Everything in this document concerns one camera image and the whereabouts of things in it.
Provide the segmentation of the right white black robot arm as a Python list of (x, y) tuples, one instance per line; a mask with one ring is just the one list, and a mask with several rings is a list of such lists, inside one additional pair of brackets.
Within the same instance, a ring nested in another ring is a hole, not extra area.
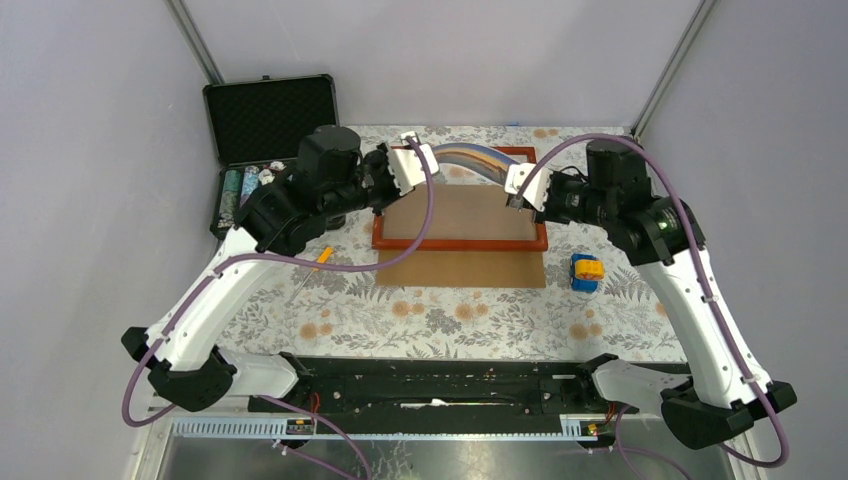
[(671, 375), (601, 356), (573, 386), (577, 405), (597, 412), (613, 401), (659, 416), (693, 450), (776, 420), (797, 394), (773, 379), (745, 343), (691, 209), (672, 191), (656, 194), (660, 169), (633, 140), (586, 134), (581, 142), (584, 175), (540, 161), (531, 170), (512, 169), (506, 188), (538, 222), (603, 229), (664, 306), (689, 370)]

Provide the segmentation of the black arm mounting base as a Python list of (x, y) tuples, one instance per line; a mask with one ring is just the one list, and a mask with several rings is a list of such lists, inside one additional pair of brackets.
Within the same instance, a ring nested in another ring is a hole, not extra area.
[(553, 434), (562, 415), (604, 419), (591, 362), (298, 356), (284, 401), (355, 434)]

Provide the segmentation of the orange wooden photo frame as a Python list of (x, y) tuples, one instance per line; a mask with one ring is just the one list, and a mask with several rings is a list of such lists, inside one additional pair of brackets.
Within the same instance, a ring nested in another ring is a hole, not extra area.
[[(536, 163), (530, 146), (492, 147), (519, 163)], [(435, 186), (432, 223), (420, 251), (543, 252), (548, 249), (546, 227), (529, 211), (504, 206), (503, 184), (488, 181), (470, 170), (440, 164), (439, 171), (453, 184)]]

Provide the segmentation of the brown frame backing board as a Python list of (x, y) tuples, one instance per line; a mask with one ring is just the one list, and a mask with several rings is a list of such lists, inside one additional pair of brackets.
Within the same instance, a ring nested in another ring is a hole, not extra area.
[(545, 251), (417, 249), (399, 264), (378, 271), (376, 283), (396, 287), (542, 288), (545, 286)]

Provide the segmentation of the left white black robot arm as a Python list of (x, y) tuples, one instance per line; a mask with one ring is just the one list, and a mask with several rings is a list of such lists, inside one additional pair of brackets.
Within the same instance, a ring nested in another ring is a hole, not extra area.
[(307, 244), (359, 210), (381, 213), (438, 171), (432, 151), (408, 133), (396, 146), (363, 152), (353, 130), (323, 126), (297, 156), (241, 205), (210, 263), (180, 302), (154, 325), (129, 328), (135, 360), (126, 394), (146, 378), (171, 407), (202, 411), (226, 397), (271, 397), (296, 411), (310, 385), (281, 355), (233, 352), (218, 337), (271, 271), (301, 265)]

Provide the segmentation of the sunset beach photo print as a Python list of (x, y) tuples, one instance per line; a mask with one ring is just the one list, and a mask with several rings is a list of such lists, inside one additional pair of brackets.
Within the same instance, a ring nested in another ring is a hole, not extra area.
[(509, 168), (519, 164), (506, 153), (492, 147), (467, 142), (447, 143), (432, 147), (439, 164), (455, 165), (502, 185)]

